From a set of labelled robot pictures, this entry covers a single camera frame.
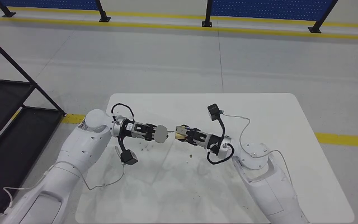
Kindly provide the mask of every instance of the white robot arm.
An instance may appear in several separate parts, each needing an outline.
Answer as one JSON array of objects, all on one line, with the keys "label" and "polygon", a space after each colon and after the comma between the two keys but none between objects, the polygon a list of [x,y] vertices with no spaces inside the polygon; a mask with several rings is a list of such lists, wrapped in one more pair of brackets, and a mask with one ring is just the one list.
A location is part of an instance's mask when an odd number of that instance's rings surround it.
[{"label": "white robot arm", "polygon": [[167,139],[164,126],[142,124],[123,116],[108,116],[102,110],[90,111],[64,142],[56,163],[44,178],[6,212],[4,224],[60,224],[73,188],[102,155],[111,137],[118,138],[121,162],[132,165],[138,161],[123,145],[125,137],[144,138],[163,143]]},{"label": "white robot arm", "polygon": [[[216,104],[208,109],[211,119],[219,120],[223,128],[221,138],[182,125],[176,127],[176,139],[205,148],[208,151],[207,159],[213,165],[231,158],[251,197],[272,224],[308,224],[290,180],[275,162],[271,151],[264,144],[241,145],[241,138],[235,150],[232,139],[224,135],[225,128],[220,119],[223,112]],[[211,153],[222,160],[212,162],[209,158]],[[268,166],[268,170],[258,177],[251,179],[246,174],[249,170],[263,170],[265,166]]]}]

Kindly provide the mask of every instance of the white table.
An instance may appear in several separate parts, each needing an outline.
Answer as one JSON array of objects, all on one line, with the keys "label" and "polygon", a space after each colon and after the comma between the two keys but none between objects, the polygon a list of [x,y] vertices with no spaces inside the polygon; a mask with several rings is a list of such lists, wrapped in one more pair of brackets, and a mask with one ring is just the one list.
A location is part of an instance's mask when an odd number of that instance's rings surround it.
[{"label": "white table", "polygon": [[[353,211],[296,99],[292,94],[114,94],[107,112],[121,102],[139,122],[169,130],[187,124],[221,134],[207,106],[217,103],[229,115],[251,118],[243,142],[280,150],[288,163],[299,203],[313,223],[349,223]],[[118,108],[129,116],[126,108]],[[227,135],[238,138],[246,121],[223,117]],[[115,180],[122,168],[110,142],[88,172],[92,184]],[[200,147],[173,140],[164,144],[126,139],[139,162],[126,166],[117,184],[83,194],[80,223],[267,223],[230,161],[210,165]],[[280,166],[284,164],[275,155]]]}]

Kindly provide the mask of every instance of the yellow floor line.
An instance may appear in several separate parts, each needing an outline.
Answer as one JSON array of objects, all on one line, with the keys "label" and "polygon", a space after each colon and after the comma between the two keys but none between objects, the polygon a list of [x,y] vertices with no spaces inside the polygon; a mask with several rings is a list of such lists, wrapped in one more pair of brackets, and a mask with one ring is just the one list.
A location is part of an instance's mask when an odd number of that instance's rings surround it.
[{"label": "yellow floor line", "polygon": [[321,144],[341,144],[345,146],[358,146],[358,136],[345,136],[327,133],[315,133]]},{"label": "yellow floor line", "polygon": [[[91,10],[62,10],[56,8],[26,8],[26,7],[8,7],[10,11],[31,11],[31,12],[51,12],[51,13],[68,13],[68,14],[87,14],[98,15],[99,12]],[[205,16],[197,15],[173,15],[158,13],[139,13],[139,12],[106,12],[109,16],[136,16],[136,17],[156,17],[156,18],[180,18],[187,20],[204,20]],[[238,22],[261,22],[271,24],[297,24],[312,26],[314,21],[304,20],[279,20],[271,18],[245,18],[245,17],[227,17],[227,16],[211,16],[211,19],[219,21],[238,21]],[[340,26],[340,27],[358,27],[358,24],[342,23],[342,22],[325,22],[323,26]]]},{"label": "yellow floor line", "polygon": [[[14,119],[19,111],[17,111],[11,119]],[[79,124],[84,119],[82,114],[68,114],[61,121],[62,124]],[[327,133],[315,133],[315,136],[321,144],[337,144],[344,146],[358,146],[358,136],[347,136]]]},{"label": "yellow floor line", "polygon": [[82,122],[82,120],[84,119],[84,115],[82,114],[67,114],[67,116],[65,116],[61,123],[63,124],[79,124]]},{"label": "yellow floor line", "polygon": [[285,30],[259,30],[259,29],[241,29],[228,27],[201,27],[169,24],[141,24],[128,22],[97,22],[97,21],[74,21],[74,20],[47,20],[38,18],[0,18],[0,21],[9,22],[35,22],[42,24],[63,24],[63,25],[83,25],[83,26],[108,26],[108,27],[137,27],[153,29],[171,29],[171,30],[192,30],[208,32],[231,32],[240,34],[261,34],[261,35],[282,35],[282,36],[301,36],[308,38],[335,38],[335,39],[353,39],[358,40],[358,35],[353,34],[311,34],[310,32],[285,31]]}]

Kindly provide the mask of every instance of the blue barrier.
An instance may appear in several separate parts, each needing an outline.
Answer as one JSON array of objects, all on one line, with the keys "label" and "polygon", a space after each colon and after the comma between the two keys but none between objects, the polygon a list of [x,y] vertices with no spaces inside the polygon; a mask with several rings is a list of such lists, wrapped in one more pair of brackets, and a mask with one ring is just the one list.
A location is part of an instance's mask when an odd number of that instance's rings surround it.
[{"label": "blue barrier", "polygon": [[332,0],[213,0],[212,16],[319,20]]},{"label": "blue barrier", "polygon": [[1,0],[5,6],[98,10],[95,0]]},{"label": "blue barrier", "polygon": [[0,7],[5,14],[4,17],[11,17],[9,16],[10,14],[7,6],[96,10],[101,14],[100,22],[109,22],[111,19],[111,17],[108,17],[103,10],[100,0],[0,0]]}]

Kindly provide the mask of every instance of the gray floor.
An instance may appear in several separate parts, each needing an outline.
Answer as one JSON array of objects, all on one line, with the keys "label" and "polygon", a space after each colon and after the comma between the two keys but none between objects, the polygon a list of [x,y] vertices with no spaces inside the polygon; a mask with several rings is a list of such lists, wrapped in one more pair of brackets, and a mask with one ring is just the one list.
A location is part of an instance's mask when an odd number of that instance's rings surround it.
[{"label": "gray floor", "polygon": [[[118,92],[291,92],[315,132],[358,135],[358,41],[9,22],[0,30],[1,47],[71,114],[105,109]],[[3,58],[0,68],[1,79],[23,80]],[[26,103],[49,106],[37,93]],[[59,127],[25,184],[73,128]],[[322,148],[358,214],[358,149]],[[79,184],[66,223],[80,193]]]}]

